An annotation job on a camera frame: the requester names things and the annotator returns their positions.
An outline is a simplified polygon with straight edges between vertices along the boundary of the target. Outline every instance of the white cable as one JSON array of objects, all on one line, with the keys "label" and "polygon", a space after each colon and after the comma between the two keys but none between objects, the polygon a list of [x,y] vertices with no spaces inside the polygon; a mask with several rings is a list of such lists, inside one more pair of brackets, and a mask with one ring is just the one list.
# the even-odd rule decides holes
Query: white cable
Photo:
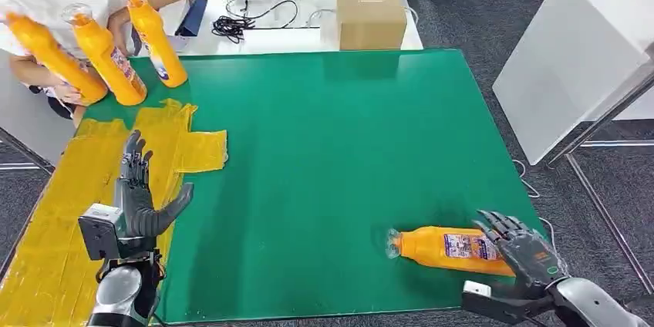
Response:
[{"label": "white cable", "polygon": [[[520,173],[519,173],[520,174],[520,180],[522,180],[522,184],[524,184],[525,187],[527,187],[527,189],[528,189],[527,196],[529,196],[531,198],[539,198],[541,196],[541,194],[533,186],[531,186],[531,184],[527,183],[527,181],[524,179],[524,175],[527,173],[527,167],[520,160],[513,160],[513,162],[520,165],[520,167],[522,168],[522,171],[520,171]],[[554,251],[557,251],[556,250],[556,244],[555,244],[555,241],[554,241],[554,226],[550,223],[549,220],[545,219],[544,217],[538,217],[538,219],[543,221],[543,223],[546,223],[548,225],[548,227],[550,228],[550,241],[552,243],[552,248],[554,249]]]},{"label": "white cable", "polygon": [[513,162],[520,165],[520,167],[522,168],[522,171],[519,173],[520,180],[522,180],[522,184],[524,184],[525,187],[527,188],[527,196],[531,198],[539,198],[541,196],[540,192],[538,192],[531,184],[527,183],[527,181],[524,179],[524,175],[527,173],[526,166],[520,160],[513,160]]},{"label": "white cable", "polygon": [[[418,12],[416,12],[415,9],[409,7],[409,6],[404,6],[403,7],[405,11],[411,12],[411,15],[413,16],[413,20],[416,22],[416,25],[418,25],[418,21],[420,20],[420,17],[418,16]],[[309,15],[305,27],[310,28],[311,27],[311,21],[314,19],[314,16],[318,15],[320,16],[323,12],[331,12],[331,13],[336,13],[335,9],[316,9],[314,12]]]},{"label": "white cable", "polygon": [[549,228],[550,228],[550,240],[551,240],[551,243],[552,243],[552,248],[554,249],[554,251],[558,252],[556,250],[556,244],[554,243],[554,226],[551,225],[550,221],[545,219],[544,217],[538,217],[538,219],[542,220],[544,223],[546,223],[549,226]]},{"label": "white cable", "polygon": [[313,20],[313,17],[318,15],[320,16],[323,12],[331,12],[331,13],[336,13],[335,9],[316,9],[314,12],[311,12],[311,15],[308,16],[307,22],[305,23],[306,28],[311,27],[311,20]]},{"label": "white cable", "polygon": [[406,11],[409,11],[409,12],[411,12],[411,13],[413,14],[413,18],[416,20],[416,25],[418,25],[418,20],[420,19],[420,18],[418,17],[418,12],[416,12],[415,9],[409,7],[408,5],[404,6],[404,9],[405,9]]}]

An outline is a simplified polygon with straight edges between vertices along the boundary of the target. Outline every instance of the metal frame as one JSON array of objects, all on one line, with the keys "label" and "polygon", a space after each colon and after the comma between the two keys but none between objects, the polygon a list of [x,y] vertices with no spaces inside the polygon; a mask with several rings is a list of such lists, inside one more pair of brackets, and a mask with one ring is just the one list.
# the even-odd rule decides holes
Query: metal frame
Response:
[{"label": "metal frame", "polygon": [[634,272],[638,276],[641,284],[645,287],[647,294],[654,294],[654,285],[652,280],[649,279],[647,272],[642,268],[640,262],[634,255],[632,249],[629,247],[627,240],[622,235],[622,232],[618,229],[618,226],[615,224],[615,221],[611,217],[611,214],[606,210],[606,207],[602,203],[602,200],[597,195],[595,188],[591,185],[590,181],[584,174],[584,171],[577,163],[577,160],[572,153],[579,147],[648,147],[654,146],[654,140],[589,140],[595,132],[606,126],[607,123],[611,122],[616,116],[618,116],[622,111],[626,110],[631,104],[633,104],[640,96],[645,94],[651,88],[654,88],[654,72],[649,74],[644,80],[626,93],[615,105],[609,108],[604,114],[602,114],[595,122],[593,122],[588,128],[586,128],[579,136],[573,139],[567,146],[558,152],[554,157],[552,157],[548,162],[548,167],[553,167],[559,162],[561,158],[565,158],[570,164],[575,175],[582,183],[582,186],[588,193],[589,197],[592,200],[595,209],[602,216],[602,220],[606,223],[606,226],[611,231],[611,235],[618,242],[618,246],[622,253],[627,257],[629,264],[633,268]]}]

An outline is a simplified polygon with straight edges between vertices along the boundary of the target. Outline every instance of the orange bottle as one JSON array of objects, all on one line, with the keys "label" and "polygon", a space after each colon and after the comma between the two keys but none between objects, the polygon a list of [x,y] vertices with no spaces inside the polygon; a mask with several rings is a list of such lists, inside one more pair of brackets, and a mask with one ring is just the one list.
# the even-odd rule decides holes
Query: orange bottle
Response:
[{"label": "orange bottle", "polygon": [[389,231],[389,258],[403,256],[427,267],[514,276],[495,245],[478,229],[422,227]]},{"label": "orange bottle", "polygon": [[113,44],[111,32],[93,19],[91,8],[75,3],[64,8],[62,17],[72,25],[77,44],[116,95],[118,103],[134,106],[143,102],[147,95],[145,84]]},{"label": "orange bottle", "polygon": [[6,15],[6,24],[37,61],[79,90],[82,95],[79,100],[81,104],[88,106],[106,95],[103,80],[85,71],[85,66],[78,59],[62,50],[48,28],[25,15],[11,12]]},{"label": "orange bottle", "polygon": [[188,79],[179,56],[175,53],[164,32],[164,22],[147,0],[123,0],[139,37],[150,52],[150,61],[159,79],[170,88],[180,86]]}]

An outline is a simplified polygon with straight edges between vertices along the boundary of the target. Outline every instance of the gray carpet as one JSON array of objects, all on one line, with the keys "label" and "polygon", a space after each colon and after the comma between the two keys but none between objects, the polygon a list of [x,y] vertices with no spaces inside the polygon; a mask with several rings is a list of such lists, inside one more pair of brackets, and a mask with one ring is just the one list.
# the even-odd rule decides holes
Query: gray carpet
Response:
[{"label": "gray carpet", "polygon": [[[517,140],[491,91],[493,81],[511,54],[542,0],[409,0],[420,15],[418,31],[426,47],[461,48],[492,112],[511,155],[524,159]],[[600,139],[651,137],[652,122],[613,123]],[[654,151],[650,149],[580,150],[575,153],[615,215],[627,241],[643,267],[654,277],[654,217],[651,205]],[[635,273],[610,236],[571,168],[561,163],[555,169],[528,169],[527,179],[541,192],[532,200],[536,211],[555,227],[558,250],[567,259],[573,275],[591,279],[615,298],[629,300],[643,294]],[[22,192],[5,199],[8,194]],[[0,185],[0,197],[9,207],[25,207],[35,196],[28,184]],[[0,217],[4,223],[23,220],[26,211]],[[11,241],[0,243],[0,249]],[[654,324],[654,307],[645,303],[636,310]],[[552,315],[541,321],[560,325]],[[276,322],[239,322],[239,326],[479,326],[502,325],[470,313],[453,310],[390,315],[358,315],[327,319]]]}]

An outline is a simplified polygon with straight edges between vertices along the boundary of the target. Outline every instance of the green table surface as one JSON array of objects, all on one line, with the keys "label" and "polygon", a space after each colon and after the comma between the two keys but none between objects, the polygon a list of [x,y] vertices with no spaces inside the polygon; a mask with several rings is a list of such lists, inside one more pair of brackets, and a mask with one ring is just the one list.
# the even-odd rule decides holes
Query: green table surface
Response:
[{"label": "green table surface", "polygon": [[[147,59],[141,106],[199,106],[191,130],[228,131],[223,170],[188,174],[158,313],[168,322],[395,312],[460,305],[465,280],[384,252],[389,228],[470,228],[476,209],[538,228],[494,121],[458,50],[183,59],[161,84]],[[110,97],[86,117],[138,107]]]}]

